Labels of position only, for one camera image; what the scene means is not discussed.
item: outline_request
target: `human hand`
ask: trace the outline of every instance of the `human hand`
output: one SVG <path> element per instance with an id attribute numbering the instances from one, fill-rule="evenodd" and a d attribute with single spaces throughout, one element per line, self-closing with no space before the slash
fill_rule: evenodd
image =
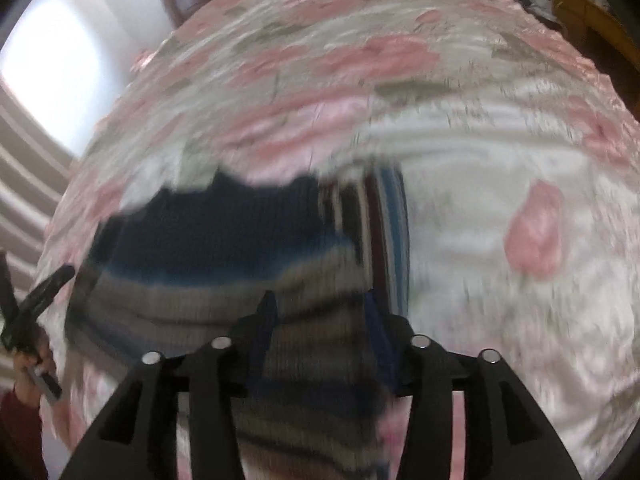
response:
<path id="1" fill-rule="evenodd" d="M 49 337 L 42 329 L 40 329 L 38 333 L 36 349 L 42 360 L 38 368 L 51 375 L 55 375 L 56 364 L 53 361 L 53 352 L 51 348 L 49 348 Z M 24 405 L 34 409 L 40 407 L 42 391 L 31 380 L 26 369 L 35 366 L 38 361 L 39 359 L 34 355 L 23 352 L 16 352 L 14 354 L 14 370 L 17 375 L 14 386 L 15 397 Z"/>

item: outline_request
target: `floral bedspread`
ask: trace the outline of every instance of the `floral bedspread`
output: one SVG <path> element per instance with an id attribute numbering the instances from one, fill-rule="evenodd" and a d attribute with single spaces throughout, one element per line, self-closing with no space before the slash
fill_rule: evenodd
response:
<path id="1" fill-rule="evenodd" d="M 398 163 L 414 329 L 497 348 L 596 478 L 640 415 L 638 139 L 610 79 L 511 0 L 214 0 L 97 125 L 38 273 L 220 166 L 285 183 Z M 42 317 L 68 399 L 43 412 L 74 446 L 115 384 L 67 348 L 69 293 Z"/>

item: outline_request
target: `red sleeve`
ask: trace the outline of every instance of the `red sleeve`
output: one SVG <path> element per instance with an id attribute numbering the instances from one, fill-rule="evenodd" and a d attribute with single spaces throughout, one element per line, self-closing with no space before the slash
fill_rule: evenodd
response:
<path id="1" fill-rule="evenodd" d="M 47 480 L 42 459 L 42 421 L 39 410 L 21 403 L 14 391 L 7 392 L 0 404 L 0 424 L 14 441 L 15 447 L 29 463 L 36 480 Z"/>

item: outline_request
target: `folded cloth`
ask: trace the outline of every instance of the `folded cloth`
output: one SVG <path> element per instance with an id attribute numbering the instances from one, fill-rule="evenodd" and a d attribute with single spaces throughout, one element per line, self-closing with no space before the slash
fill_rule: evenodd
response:
<path id="1" fill-rule="evenodd" d="M 395 171 L 385 175 L 401 185 Z M 259 304 L 272 308 L 260 375 L 249 397 L 232 403 L 243 460 L 301 478 L 376 478 L 385 469 L 374 424 L 384 390 L 365 293 L 372 254 L 394 243 L 380 227 L 380 240 L 370 238 L 367 189 L 376 222 L 387 203 L 404 199 L 380 200 L 383 180 L 372 173 L 320 187 L 305 177 L 252 189 L 219 174 L 202 192 L 162 190 L 98 231 L 76 278 L 66 336 L 120 380 L 149 350 L 191 352 Z M 268 300 L 265 290 L 274 292 Z"/>
<path id="2" fill-rule="evenodd" d="M 361 181 L 325 187 L 324 218 L 355 244 L 358 260 L 374 285 L 376 303 L 408 315 L 409 221 L 402 173 L 371 168 Z"/>

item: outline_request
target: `metal screw head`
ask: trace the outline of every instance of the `metal screw head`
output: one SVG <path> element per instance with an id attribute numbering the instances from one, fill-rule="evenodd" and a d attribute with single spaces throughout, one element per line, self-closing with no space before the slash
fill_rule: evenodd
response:
<path id="1" fill-rule="evenodd" d="M 497 363 L 500 359 L 502 359 L 500 352 L 494 350 L 493 348 L 482 350 L 482 353 L 480 355 L 482 356 L 482 359 L 489 363 Z"/>
<path id="2" fill-rule="evenodd" d="M 411 345 L 415 346 L 416 348 L 427 348 L 427 346 L 429 346 L 430 344 L 431 339 L 422 334 L 414 335 L 411 338 Z"/>
<path id="3" fill-rule="evenodd" d="M 147 352 L 142 356 L 142 362 L 145 365 L 154 365 L 160 359 L 162 359 L 162 356 L 158 352 Z"/>
<path id="4" fill-rule="evenodd" d="M 231 346 L 231 338 L 227 336 L 217 337 L 211 342 L 211 346 L 216 350 L 223 350 Z"/>

